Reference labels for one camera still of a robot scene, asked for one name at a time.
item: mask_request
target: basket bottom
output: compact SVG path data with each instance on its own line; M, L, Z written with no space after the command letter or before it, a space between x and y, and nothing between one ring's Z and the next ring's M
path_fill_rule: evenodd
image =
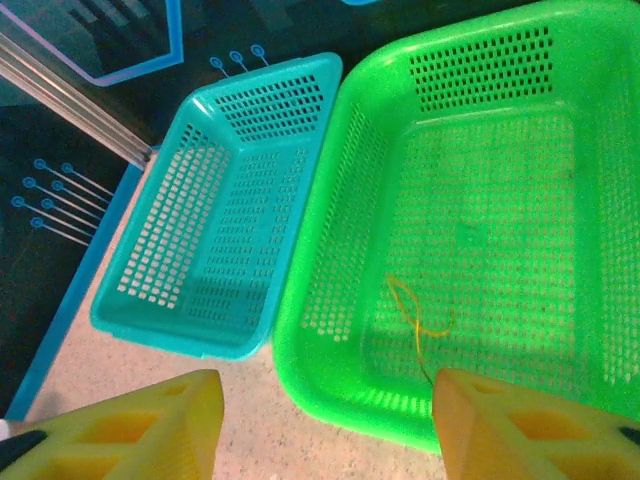
M449 335L422 336L432 377L455 367L580 397L574 264L585 182L573 136L569 116L547 109L415 125L393 146L362 298L362 358L383 388L428 388L393 275L419 299L423 326L455 318Z

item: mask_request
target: speckled floor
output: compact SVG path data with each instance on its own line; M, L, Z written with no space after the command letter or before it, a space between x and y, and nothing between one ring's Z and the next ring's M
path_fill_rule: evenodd
M215 368L222 376L225 395L215 479L446 478L439 456L351 433L302 413L278 382L270 346L247 361L230 363L164 353L94 330L89 307L118 237L116 234L109 247L28 420L67 412L192 370Z

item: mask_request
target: blue plastic basket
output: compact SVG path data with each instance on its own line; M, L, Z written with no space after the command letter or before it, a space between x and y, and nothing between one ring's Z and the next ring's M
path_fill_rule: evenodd
M342 74L332 53L182 104L102 280L93 325L198 357L268 338Z

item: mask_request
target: plastic basket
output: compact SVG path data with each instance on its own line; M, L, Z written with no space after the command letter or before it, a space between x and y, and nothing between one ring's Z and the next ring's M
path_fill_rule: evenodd
M638 418L639 10L541 2L349 74L273 338L303 410L437 451L391 274L423 326L455 316L422 336L432 377L456 367Z
M199 357L266 341L341 73L324 53L185 100L92 305L96 328Z

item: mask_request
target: yellow wire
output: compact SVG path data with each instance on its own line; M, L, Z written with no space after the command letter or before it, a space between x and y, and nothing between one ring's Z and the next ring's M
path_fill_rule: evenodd
M449 335L449 333L451 332L451 329L453 328L453 325L456 322L456 316L455 316L453 307L449 309L449 312L451 314L451 320L449 321L449 326L446 329L435 331L429 328L425 328L421 325L422 308L420 307L420 300L418 299L417 295L413 293L413 290L411 290L411 288L409 288L409 286L406 283L399 280L395 275L391 273L387 274L387 284L389 285L389 289L391 290L391 295L396 301L396 304L398 305L398 307L400 307L400 310L402 311L402 314L404 315L405 319L409 322L409 324L415 327L416 355L418 357L418 365L420 366L420 370L422 371L422 374L427 378L427 380L429 380L429 383L433 387L433 380L431 380L431 377L429 376L425 368L425 361L422 355L422 348L420 347L420 338L422 334L428 335L433 338L441 338ZM409 298L411 298L411 300L415 304L416 318L412 318L411 314L407 311L407 308L405 307L404 302L400 298L400 295L398 295L398 291L396 287L404 290L404 292L409 296Z

